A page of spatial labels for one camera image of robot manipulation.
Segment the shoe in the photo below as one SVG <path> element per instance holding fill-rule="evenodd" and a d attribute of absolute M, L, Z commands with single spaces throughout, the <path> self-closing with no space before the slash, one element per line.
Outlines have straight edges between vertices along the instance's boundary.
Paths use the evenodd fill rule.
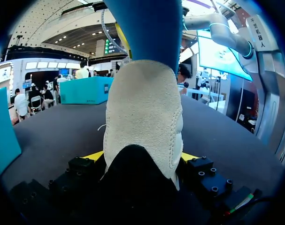
<path fill-rule="evenodd" d="M 140 145 L 178 189 L 175 171 L 183 151 L 182 128 L 181 98 L 171 68 L 137 60 L 118 71 L 106 110 L 103 147 L 108 167 L 124 147 Z"/>

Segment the teal box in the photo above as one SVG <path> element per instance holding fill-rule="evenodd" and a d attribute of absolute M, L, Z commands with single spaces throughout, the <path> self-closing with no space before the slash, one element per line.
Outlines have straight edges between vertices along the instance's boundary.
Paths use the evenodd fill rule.
<path fill-rule="evenodd" d="M 60 83 L 62 104 L 98 105 L 108 100 L 111 77 L 88 77 Z"/>
<path fill-rule="evenodd" d="M 0 89 L 0 174 L 21 154 L 21 149 L 11 123 L 7 89 Z"/>

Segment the black table surface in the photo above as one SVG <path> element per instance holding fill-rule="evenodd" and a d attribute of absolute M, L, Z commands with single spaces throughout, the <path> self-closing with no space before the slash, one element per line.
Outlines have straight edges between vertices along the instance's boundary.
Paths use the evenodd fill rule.
<path fill-rule="evenodd" d="M 283 166 L 259 139 L 223 114 L 187 96 L 182 96 L 184 152 L 207 156 L 234 189 L 259 188 L 270 195 L 277 186 Z M 36 179 L 47 186 L 75 156 L 102 150 L 106 103 L 100 105 L 57 105 L 14 126 L 22 148 L 2 174 L 11 189 L 19 182 Z"/>

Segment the white robotic arm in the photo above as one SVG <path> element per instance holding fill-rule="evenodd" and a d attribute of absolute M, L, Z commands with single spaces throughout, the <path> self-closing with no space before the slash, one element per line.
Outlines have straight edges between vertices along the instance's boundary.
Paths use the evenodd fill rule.
<path fill-rule="evenodd" d="M 185 17 L 184 27 L 188 30 L 210 29 L 211 38 L 217 44 L 236 50 L 246 59 L 253 56 L 252 44 L 242 36 L 231 33 L 228 21 L 222 14 Z"/>

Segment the white shirt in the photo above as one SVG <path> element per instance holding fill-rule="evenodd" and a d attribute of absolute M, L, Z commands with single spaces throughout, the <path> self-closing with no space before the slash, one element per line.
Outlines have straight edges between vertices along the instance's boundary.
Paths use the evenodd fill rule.
<path fill-rule="evenodd" d="M 25 94 L 18 94 L 15 97 L 14 100 L 14 108 L 17 110 L 20 116 L 26 115 L 28 112 L 28 107 L 27 107 L 27 100 Z"/>
<path fill-rule="evenodd" d="M 81 68 L 76 71 L 76 78 L 77 79 L 83 79 L 88 78 L 89 72 L 87 69 Z"/>
<path fill-rule="evenodd" d="M 64 77 L 61 77 L 61 78 L 57 79 L 58 88 L 59 88 L 59 95 L 60 95 L 60 83 L 63 83 L 63 82 L 66 82 L 66 81 L 68 81 L 68 80 L 66 78 L 64 78 Z"/>

